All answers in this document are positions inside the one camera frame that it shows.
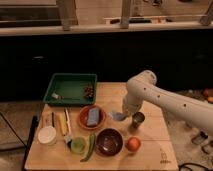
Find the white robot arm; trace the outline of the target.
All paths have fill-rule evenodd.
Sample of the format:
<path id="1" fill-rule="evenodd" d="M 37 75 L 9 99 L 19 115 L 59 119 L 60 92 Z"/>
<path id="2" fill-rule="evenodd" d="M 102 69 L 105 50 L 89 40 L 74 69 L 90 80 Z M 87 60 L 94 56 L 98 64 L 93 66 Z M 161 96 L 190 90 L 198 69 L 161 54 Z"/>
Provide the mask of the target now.
<path id="1" fill-rule="evenodd" d="M 213 105 L 156 86 L 157 77 L 150 70 L 131 77 L 126 83 L 122 112 L 138 112 L 144 101 L 157 105 L 213 136 Z"/>

